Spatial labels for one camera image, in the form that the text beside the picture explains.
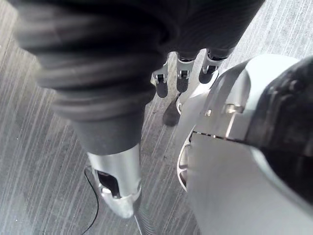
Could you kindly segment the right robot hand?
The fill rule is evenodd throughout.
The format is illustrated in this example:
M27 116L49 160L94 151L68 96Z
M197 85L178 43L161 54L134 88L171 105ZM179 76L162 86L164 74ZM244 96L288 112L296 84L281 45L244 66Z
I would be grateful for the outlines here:
M15 37L41 68L40 87L56 92L55 113L72 124L101 196L120 217L140 203L145 107L166 89L171 52L179 90L202 49L212 75L234 50L261 0L12 0Z

